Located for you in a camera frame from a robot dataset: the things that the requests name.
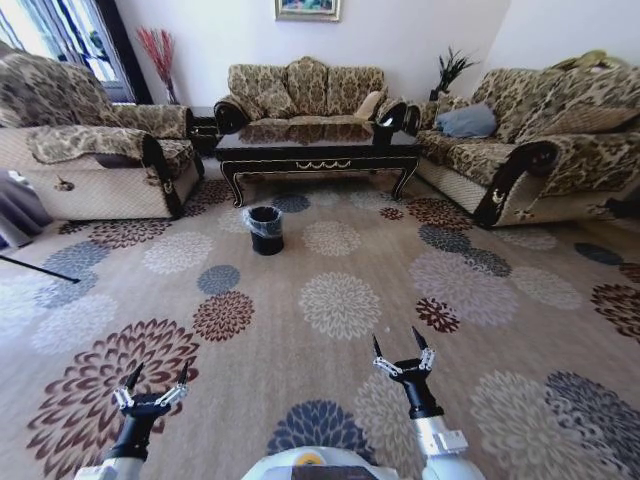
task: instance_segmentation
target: black coffee table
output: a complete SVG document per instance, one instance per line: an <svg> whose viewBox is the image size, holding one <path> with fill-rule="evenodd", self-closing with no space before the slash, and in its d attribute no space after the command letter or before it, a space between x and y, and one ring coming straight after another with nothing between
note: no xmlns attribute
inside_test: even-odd
<svg viewBox="0 0 640 480"><path fill-rule="evenodd" d="M318 173L400 170L402 189L418 168L420 146L404 132L362 124L247 125L225 135L215 149L222 175L243 204L238 176L245 173Z"/></svg>

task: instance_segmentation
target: table leg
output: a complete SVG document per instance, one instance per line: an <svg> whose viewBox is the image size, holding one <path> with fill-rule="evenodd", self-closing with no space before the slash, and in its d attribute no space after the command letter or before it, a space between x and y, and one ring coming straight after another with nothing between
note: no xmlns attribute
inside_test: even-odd
<svg viewBox="0 0 640 480"><path fill-rule="evenodd" d="M409 181L412 174L413 174L413 170L408 170L406 168L402 169L402 172L400 173L400 177L398 177L398 181L393 187L393 198L395 200L400 200L402 198L402 189L404 188L406 183Z"/></svg>
<svg viewBox="0 0 640 480"><path fill-rule="evenodd" d="M233 192L233 206L240 208L244 203L244 199L242 198L242 190L240 190L240 186L238 185L238 176L236 175L236 172L233 172L232 169L226 167L225 162L220 164L220 171Z"/></svg>

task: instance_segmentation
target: wall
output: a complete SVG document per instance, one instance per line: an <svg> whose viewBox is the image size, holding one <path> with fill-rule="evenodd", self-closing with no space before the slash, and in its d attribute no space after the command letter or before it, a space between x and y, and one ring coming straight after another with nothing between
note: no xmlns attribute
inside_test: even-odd
<svg viewBox="0 0 640 480"><path fill-rule="evenodd" d="M596 48L640 65L639 0L512 0L485 70L543 68Z"/></svg>
<svg viewBox="0 0 640 480"><path fill-rule="evenodd" d="M162 83L135 39L136 27L176 37L174 81L183 104L213 105L228 93L232 63L286 65L311 55L330 65L377 65L392 94L424 99L438 83L438 54L448 45L484 60L509 0L343 0L337 24L276 22L273 0L117 0L149 89ZM452 88L471 93L481 65Z"/></svg>

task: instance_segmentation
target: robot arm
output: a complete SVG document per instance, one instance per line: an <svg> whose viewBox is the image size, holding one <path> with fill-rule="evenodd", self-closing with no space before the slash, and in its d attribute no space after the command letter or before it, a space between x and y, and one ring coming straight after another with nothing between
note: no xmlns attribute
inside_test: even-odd
<svg viewBox="0 0 640 480"><path fill-rule="evenodd" d="M138 480L140 469L147 460L149 436L154 422L166 415L173 405L187 395L186 363L178 383L166 393L133 394L144 364L129 375L124 385L113 395L118 408L125 416L124 425L115 445L107 452L105 461L98 467L85 467L78 471L75 480Z"/></svg>
<svg viewBox="0 0 640 480"><path fill-rule="evenodd" d="M401 383L409 399L411 418L418 445L426 460L422 478L428 480L484 480L478 468L464 460L460 454L469 444L460 430L449 430L444 422L444 410L431 394L426 380L435 361L435 351L425 338L412 327L420 348L420 358L391 363L382 356L380 344L373 337L375 359L373 365L380 368L391 380Z"/></svg>

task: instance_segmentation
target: vase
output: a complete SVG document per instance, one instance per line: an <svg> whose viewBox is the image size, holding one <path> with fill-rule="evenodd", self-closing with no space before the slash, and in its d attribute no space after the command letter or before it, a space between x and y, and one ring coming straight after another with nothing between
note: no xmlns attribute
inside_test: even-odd
<svg viewBox="0 0 640 480"><path fill-rule="evenodd" d="M167 101L169 102L169 105L180 105L180 102L176 97L176 92L173 89L173 81L171 79L167 81L165 87L167 89Z"/></svg>

